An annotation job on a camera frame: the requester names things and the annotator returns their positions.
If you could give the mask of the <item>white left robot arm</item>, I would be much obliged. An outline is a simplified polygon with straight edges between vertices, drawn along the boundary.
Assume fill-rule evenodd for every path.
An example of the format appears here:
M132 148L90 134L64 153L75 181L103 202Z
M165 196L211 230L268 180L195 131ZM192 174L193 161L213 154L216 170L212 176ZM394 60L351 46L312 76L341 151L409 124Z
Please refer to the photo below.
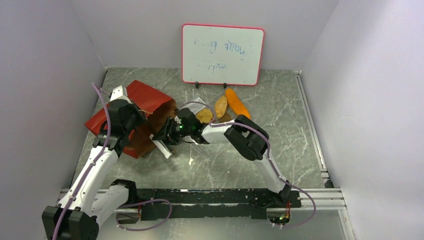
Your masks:
M47 206L42 222L49 240L95 240L115 210L134 207L139 200L134 181L117 179L105 193L98 191L110 168L130 143L130 135L146 116L128 97L111 100L89 158L65 196Z

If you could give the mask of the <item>orange fake bread loaf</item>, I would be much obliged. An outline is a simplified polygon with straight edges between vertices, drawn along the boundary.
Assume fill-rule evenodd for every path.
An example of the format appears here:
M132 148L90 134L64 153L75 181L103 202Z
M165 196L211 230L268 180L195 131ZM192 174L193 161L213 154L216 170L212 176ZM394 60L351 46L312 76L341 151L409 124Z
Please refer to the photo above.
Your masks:
M244 115L248 119L251 119L251 114L246 108L246 106L242 103L236 92L231 88L225 89L225 96L227 98L227 103L232 111L236 115Z

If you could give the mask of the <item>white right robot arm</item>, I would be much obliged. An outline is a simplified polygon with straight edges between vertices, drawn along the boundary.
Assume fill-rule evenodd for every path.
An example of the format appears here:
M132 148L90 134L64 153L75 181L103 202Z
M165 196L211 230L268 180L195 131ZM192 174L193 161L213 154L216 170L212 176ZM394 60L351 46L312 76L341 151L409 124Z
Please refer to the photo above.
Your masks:
M292 189L271 153L269 135L245 115L222 123L202 123L188 108L182 108L175 118L168 118L154 141L165 145L177 145L189 138L192 143L208 145L215 142L229 142L245 159L253 162L270 191L270 202L282 207L289 200Z

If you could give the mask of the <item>metal tongs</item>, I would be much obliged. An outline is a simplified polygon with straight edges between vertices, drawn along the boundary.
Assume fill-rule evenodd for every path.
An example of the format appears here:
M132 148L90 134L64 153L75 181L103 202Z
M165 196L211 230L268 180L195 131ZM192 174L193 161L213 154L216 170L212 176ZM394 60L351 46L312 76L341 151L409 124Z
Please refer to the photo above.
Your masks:
M163 143L162 140L153 140L154 135L151 134L149 136L150 140L153 142L153 144L161 151L161 153L164 155L166 159L169 159L173 154L168 149L168 147Z

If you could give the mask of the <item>red brown paper bag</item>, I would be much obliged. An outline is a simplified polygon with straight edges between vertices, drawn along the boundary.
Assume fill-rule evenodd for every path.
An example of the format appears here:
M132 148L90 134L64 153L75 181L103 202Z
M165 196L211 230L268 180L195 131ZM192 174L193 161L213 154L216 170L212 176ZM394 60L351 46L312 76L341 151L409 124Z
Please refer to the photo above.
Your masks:
M101 148L107 142L108 149L135 159L156 148L150 137L176 115L176 101L138 80L108 96L109 101L99 97L100 110L84 124L95 136L91 146Z

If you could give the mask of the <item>dark brown fake bread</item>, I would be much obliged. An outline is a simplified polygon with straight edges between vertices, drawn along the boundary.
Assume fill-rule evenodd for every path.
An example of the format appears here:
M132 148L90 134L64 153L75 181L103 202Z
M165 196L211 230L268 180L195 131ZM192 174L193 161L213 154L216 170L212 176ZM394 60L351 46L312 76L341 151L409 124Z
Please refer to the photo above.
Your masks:
M220 119L219 119L219 122L220 123L225 123L225 122L229 122L229 121L231 121L233 118L232 118L232 116L228 113L228 112L226 112Z

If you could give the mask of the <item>yellow fake bread roll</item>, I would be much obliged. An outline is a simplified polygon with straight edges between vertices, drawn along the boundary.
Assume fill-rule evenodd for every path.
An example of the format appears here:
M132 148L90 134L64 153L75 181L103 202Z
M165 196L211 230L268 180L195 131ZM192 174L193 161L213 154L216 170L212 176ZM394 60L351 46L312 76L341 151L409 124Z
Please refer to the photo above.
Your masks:
M195 116L202 124L208 124L214 119L213 112L208 108L200 110Z

